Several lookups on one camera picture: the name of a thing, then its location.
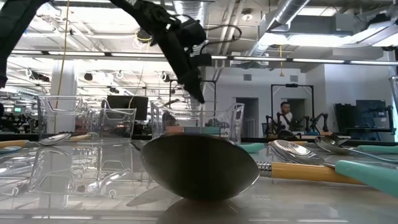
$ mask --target spoon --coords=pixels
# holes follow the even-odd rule
[[[332,152],[335,154],[341,154],[341,155],[348,155],[351,152],[357,153],[357,154],[361,154],[364,156],[368,156],[371,157],[373,159],[377,159],[379,161],[383,161],[383,162],[390,162],[393,164],[398,164],[397,160],[392,160],[392,159],[385,159],[385,158],[381,158],[379,156],[375,156],[373,154],[369,154],[366,152],[361,152],[361,151],[357,151],[355,149],[348,149],[348,148],[342,148],[342,147],[338,147],[336,145],[336,141],[329,139],[329,138],[325,138],[325,137],[316,137],[315,138],[315,144],[320,147],[321,149],[327,151],[327,152]]]
[[[298,164],[323,164],[335,168],[338,174],[354,178],[368,186],[398,197],[398,170],[396,169],[353,161],[337,161],[336,164],[328,164],[306,147],[283,140],[270,142],[269,149],[282,161]]]
[[[170,134],[148,142],[141,163],[163,188],[190,200],[226,200],[260,177],[361,184],[329,167],[255,162],[230,141],[202,134]]]
[[[70,134],[58,134],[56,136],[51,136],[46,139],[42,139],[39,142],[30,142],[28,140],[16,140],[16,141],[3,141],[0,142],[0,148],[5,148],[8,146],[19,146],[19,147],[40,147],[40,146],[52,146],[54,144],[60,143],[70,137]]]

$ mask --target person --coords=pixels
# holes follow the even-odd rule
[[[290,104],[288,102],[280,104],[280,113],[284,115],[284,117],[280,117],[280,122],[285,126],[286,130],[289,130],[290,125],[288,123],[292,122],[293,115],[290,112]]]

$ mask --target computer monitor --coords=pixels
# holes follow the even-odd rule
[[[112,109],[136,108],[136,121],[145,121],[148,113],[148,97],[144,96],[114,96],[107,97],[109,106]]]

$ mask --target black cable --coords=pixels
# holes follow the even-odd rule
[[[213,27],[213,28],[207,28],[207,29],[205,29],[205,30],[215,30],[215,29],[219,29],[219,28],[221,28],[221,27],[232,27],[232,28],[235,28],[235,29],[238,30],[238,32],[239,32],[238,38],[234,38],[234,37],[233,37],[231,40],[215,41],[215,42],[209,42],[209,43],[207,43],[207,44],[204,44],[204,45],[201,47],[199,54],[202,54],[203,49],[205,49],[205,47],[207,47],[207,46],[209,46],[209,45],[211,45],[211,44],[221,44],[221,43],[224,44],[224,43],[229,43],[229,42],[235,42],[235,41],[239,40],[239,39],[242,37],[242,30],[241,30],[238,26],[230,25],[230,24],[220,25],[220,26],[216,26],[216,27]]]

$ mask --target white wall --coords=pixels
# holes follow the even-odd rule
[[[251,74],[252,81],[243,81],[243,74]],[[280,76],[280,70],[225,68],[217,83],[216,110],[227,110],[238,97],[258,98],[259,134],[262,136],[261,123],[266,122],[266,115],[271,115],[271,84],[290,83],[290,75],[298,75],[298,83],[305,84],[305,74],[299,69],[284,69],[284,75],[284,77]],[[214,110],[214,93],[207,88],[204,96],[205,109]],[[309,101],[311,99],[310,95],[301,88],[282,87],[274,95],[274,114],[279,110],[279,105],[284,98],[301,98]]]
[[[389,67],[363,65],[320,65],[306,74],[314,85],[315,114],[329,114],[328,127],[338,131],[334,104],[356,105],[356,100],[385,100],[392,104]]]

